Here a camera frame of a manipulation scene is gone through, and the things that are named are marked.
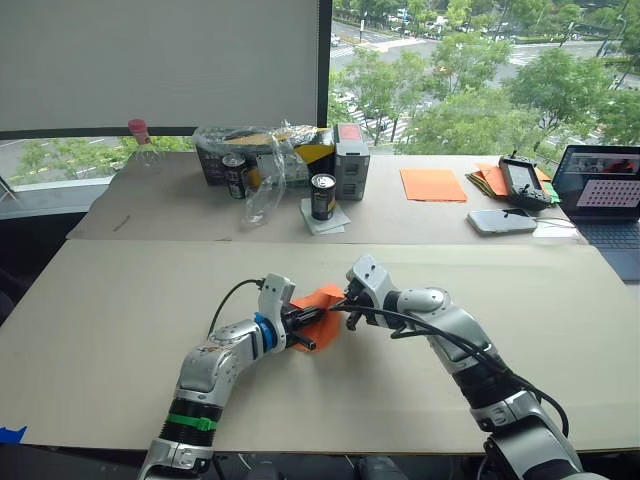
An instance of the table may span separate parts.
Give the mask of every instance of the table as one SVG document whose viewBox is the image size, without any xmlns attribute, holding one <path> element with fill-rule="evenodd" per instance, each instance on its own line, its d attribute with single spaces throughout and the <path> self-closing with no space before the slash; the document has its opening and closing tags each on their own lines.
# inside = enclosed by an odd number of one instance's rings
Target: table
<svg viewBox="0 0 640 480">
<path fill-rule="evenodd" d="M 498 157 L 374 155 L 364 199 L 340 202 L 352 220 L 345 227 L 346 232 L 313 236 L 298 211 L 300 199 L 309 196 L 307 189 L 288 191 L 267 226 L 247 231 L 240 224 L 244 202 L 230 198 L 224 185 L 207 186 L 194 153 L 171 153 L 155 173 L 136 163 L 127 165 L 68 238 L 381 244 L 586 243 L 577 232 L 568 238 L 536 238 L 529 233 L 479 237 L 465 221 L 467 214 L 471 210 L 505 208 L 507 204 L 487 197 L 465 178 L 465 173 L 477 170 L 477 162 L 497 164 Z M 468 201 L 409 201 L 400 168 L 450 168 Z M 566 218 L 558 207 L 540 215 Z"/>
<path fill-rule="evenodd" d="M 584 245 L 70 240 L 0 330 L 0 425 L 27 425 L 25 443 L 146 449 L 230 286 L 270 271 L 296 295 L 344 286 L 363 252 L 398 287 L 443 287 L 472 312 L 510 366 L 565 407 L 577 449 L 640 446 L 637 304 Z M 256 295 L 240 290 L 220 325 L 251 315 Z M 424 339 L 362 325 L 324 352 L 245 372 L 215 447 L 480 452 L 467 408 Z"/>
</svg>

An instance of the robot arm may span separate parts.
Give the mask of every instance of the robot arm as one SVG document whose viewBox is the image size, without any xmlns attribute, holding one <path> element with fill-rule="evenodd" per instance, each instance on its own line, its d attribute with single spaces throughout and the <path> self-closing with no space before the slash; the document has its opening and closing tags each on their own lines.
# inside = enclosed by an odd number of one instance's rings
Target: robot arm
<svg viewBox="0 0 640 480">
<path fill-rule="evenodd" d="M 454 340 L 466 340 L 463 350 L 443 336 L 427 336 L 469 402 L 476 423 L 481 430 L 491 433 L 484 448 L 502 478 L 603 478 L 582 473 L 575 450 L 540 406 L 536 398 L 539 391 L 507 368 L 482 327 L 455 305 L 446 291 L 439 288 L 399 291 L 387 271 L 368 255 L 360 257 L 347 273 L 347 280 L 350 283 L 345 291 L 346 301 L 336 308 L 351 312 L 347 328 L 355 330 L 364 315 L 368 324 L 394 330 L 395 338 L 427 334 L 430 327 L 435 327 Z M 491 362 L 479 361 L 478 355 L 471 355 L 472 349 L 483 352 Z"/>
<path fill-rule="evenodd" d="M 296 343 L 315 348 L 297 330 L 320 320 L 324 311 L 291 305 L 294 288 L 289 279 L 268 275 L 254 319 L 215 330 L 187 354 L 164 427 L 151 442 L 138 480 L 200 478 L 210 466 L 216 425 L 238 375 Z"/>
</svg>

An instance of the laptop keyboard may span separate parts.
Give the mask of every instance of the laptop keyboard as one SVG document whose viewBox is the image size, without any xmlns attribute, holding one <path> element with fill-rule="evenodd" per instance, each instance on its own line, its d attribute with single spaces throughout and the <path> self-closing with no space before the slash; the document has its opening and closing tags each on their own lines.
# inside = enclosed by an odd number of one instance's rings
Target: laptop keyboard
<svg viewBox="0 0 640 480">
<path fill-rule="evenodd" d="M 579 229 L 595 247 L 640 249 L 640 226 L 637 223 L 579 225 Z"/>
</svg>

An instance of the red bottle cap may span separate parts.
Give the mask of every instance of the red bottle cap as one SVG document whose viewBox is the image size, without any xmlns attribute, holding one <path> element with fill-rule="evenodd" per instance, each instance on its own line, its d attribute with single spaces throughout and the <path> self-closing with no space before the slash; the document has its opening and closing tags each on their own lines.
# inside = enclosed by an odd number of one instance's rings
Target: red bottle cap
<svg viewBox="0 0 640 480">
<path fill-rule="evenodd" d="M 129 120 L 129 131 L 131 133 L 144 133 L 147 131 L 147 124 L 141 118 Z"/>
</svg>

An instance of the laptop screen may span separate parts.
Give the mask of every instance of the laptop screen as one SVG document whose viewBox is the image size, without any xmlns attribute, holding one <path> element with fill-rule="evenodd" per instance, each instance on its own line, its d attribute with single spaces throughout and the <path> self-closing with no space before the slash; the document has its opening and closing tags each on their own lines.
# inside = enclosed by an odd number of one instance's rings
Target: laptop screen
<svg viewBox="0 0 640 480">
<path fill-rule="evenodd" d="M 553 177 L 572 217 L 640 218 L 640 147 L 569 145 Z"/>
</svg>

